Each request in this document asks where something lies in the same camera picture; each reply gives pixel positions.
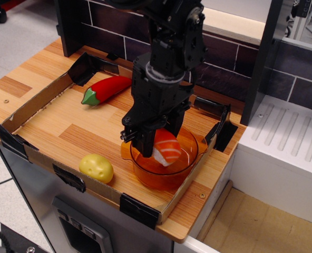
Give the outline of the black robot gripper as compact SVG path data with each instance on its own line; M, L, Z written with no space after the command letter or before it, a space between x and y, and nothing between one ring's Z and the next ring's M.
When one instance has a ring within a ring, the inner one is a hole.
M152 156L156 129L165 128L175 137L182 127L193 85L183 81L185 73L165 76L150 63L150 54L134 60L131 95L133 106L123 117L121 139L144 158Z

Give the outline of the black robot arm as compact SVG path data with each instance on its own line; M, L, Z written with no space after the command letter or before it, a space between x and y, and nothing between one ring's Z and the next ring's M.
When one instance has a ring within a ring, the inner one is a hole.
M133 63L132 108L123 117L121 138L145 158L152 155L155 133L166 128L177 136L194 85L184 86L186 73L204 61L203 5L200 1L109 1L138 12L149 22L151 52Z

